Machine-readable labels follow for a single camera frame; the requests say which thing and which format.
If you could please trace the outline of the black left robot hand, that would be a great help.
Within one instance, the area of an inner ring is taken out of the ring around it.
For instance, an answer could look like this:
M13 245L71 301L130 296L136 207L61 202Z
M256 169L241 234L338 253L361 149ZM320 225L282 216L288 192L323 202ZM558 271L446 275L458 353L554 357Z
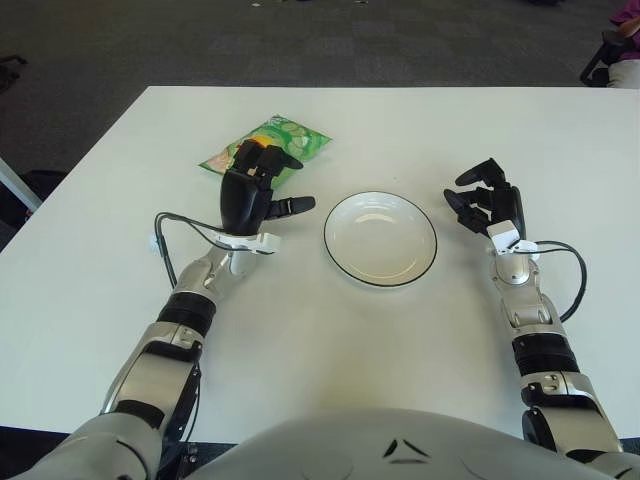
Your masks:
M284 169L303 164L275 145L244 141L223 176L220 191L222 228L236 236L258 233L264 221L305 213L316 206L313 196L273 199L272 182Z

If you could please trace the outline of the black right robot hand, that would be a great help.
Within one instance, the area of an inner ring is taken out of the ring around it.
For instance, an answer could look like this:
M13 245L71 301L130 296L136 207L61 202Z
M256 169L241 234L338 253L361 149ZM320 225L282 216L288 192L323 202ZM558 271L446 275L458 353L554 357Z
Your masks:
M526 223L520 191L506 180L504 171L493 158L477 164L455 180L459 187L476 183L483 183L484 187L461 192L443 191L457 221L471 232L486 237L489 226L511 221L520 238L524 239Z

